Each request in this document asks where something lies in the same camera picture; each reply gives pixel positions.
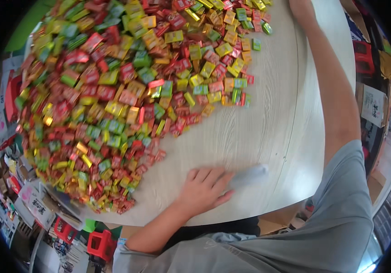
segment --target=red plastic stool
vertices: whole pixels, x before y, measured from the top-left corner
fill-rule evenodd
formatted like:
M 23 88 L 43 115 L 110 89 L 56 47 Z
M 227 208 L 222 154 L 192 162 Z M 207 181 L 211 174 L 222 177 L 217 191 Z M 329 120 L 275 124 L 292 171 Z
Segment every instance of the red plastic stool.
M 375 65 L 372 58 L 372 46 L 363 41 L 353 41 L 355 51 L 356 72 L 373 75 Z
M 57 217 L 56 224 L 54 225 L 54 233 L 56 233 L 57 237 L 61 238 L 62 241 L 70 245 L 72 240 L 76 237 L 77 232 L 76 229 L 63 221 L 60 217 Z
M 89 234 L 87 252 L 109 262 L 115 252 L 116 243 L 108 230 L 104 230 L 103 233 L 92 232 Z

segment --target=wood grain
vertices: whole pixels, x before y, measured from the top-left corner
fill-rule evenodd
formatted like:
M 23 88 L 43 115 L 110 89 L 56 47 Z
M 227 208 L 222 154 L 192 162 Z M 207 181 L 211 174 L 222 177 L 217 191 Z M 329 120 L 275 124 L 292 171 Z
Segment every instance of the wood grain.
M 350 29 L 338 0 L 314 0 L 320 26 L 355 86 L 355 61 Z M 295 25 L 288 0 L 270 8 L 272 36 L 255 33 L 262 51 L 252 51 L 250 73 L 255 83 L 250 109 L 220 104 L 202 124 L 177 139 L 161 142 L 167 156 L 145 175 L 134 193 L 137 204 L 123 215 L 87 217 L 108 223 L 143 226 L 178 195 L 187 172 L 201 166 L 226 166 L 237 171 L 258 163 L 269 166 L 268 181 L 236 192 L 220 207 L 191 219 L 206 225 L 261 215 L 301 201 L 315 193 L 323 173 L 324 124 L 317 75 L 302 30 Z
M 177 139 L 161 141 L 164 161 L 155 164 L 134 193 L 137 201 L 123 215 L 112 213 L 89 217 L 124 225 L 145 225 L 178 195 L 187 172 L 201 166 L 226 166 L 241 170 L 258 163 L 269 166 L 266 183 L 237 192 L 230 202 L 191 219 L 188 225 L 232 221 L 267 212 L 278 182 L 291 137 L 297 98 L 297 42 L 287 1 L 271 8 L 272 36 L 255 33 L 262 51 L 252 51 L 249 72 L 255 83 L 245 91 L 252 95 L 249 109 L 217 105 L 214 114 Z
M 313 0 L 321 29 L 329 39 L 355 91 L 355 56 L 343 8 L 338 0 Z M 270 200 L 269 211 L 312 196 L 323 175 L 324 121 L 317 72 L 309 44 L 296 25 L 299 79 L 296 118 L 285 165 Z

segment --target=hand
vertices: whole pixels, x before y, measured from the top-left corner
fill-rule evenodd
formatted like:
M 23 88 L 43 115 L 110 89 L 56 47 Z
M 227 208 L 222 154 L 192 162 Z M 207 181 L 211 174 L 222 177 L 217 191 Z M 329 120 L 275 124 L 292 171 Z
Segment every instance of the hand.
M 220 194 L 235 174 L 221 168 L 200 168 L 188 172 L 185 184 L 174 205 L 188 219 L 224 204 L 232 197 L 234 190 Z
M 311 0 L 289 0 L 289 6 L 294 18 L 304 30 L 308 30 L 312 25 L 318 25 Z

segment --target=candy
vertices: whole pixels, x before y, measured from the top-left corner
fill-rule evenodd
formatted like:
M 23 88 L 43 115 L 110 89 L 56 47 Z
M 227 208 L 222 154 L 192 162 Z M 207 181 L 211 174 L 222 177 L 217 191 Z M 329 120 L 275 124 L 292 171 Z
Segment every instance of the candy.
M 57 3 L 33 35 L 15 100 L 39 177 L 97 213 L 135 204 L 168 133 L 187 132 L 219 101 L 250 107 L 261 40 L 245 35 L 273 33 L 269 0 L 123 2 Z
M 252 48 L 253 50 L 261 51 L 261 41 L 259 39 L 253 38 Z
M 189 94 L 188 92 L 185 93 L 184 95 L 186 101 L 188 102 L 189 106 L 193 107 L 195 105 L 195 101 L 194 99 L 192 98 L 191 94 Z

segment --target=person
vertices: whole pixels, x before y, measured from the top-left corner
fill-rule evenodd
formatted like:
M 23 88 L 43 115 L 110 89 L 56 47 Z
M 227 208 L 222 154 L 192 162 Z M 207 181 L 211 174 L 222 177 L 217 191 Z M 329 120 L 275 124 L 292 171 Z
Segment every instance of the person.
M 190 218 L 227 202 L 233 173 L 191 170 L 178 198 L 114 254 L 113 272 L 356 272 L 373 222 L 358 108 L 311 0 L 289 0 L 305 31 L 320 88 L 325 127 L 324 172 L 312 216 L 292 232 L 256 237 L 217 232 L 162 249 Z

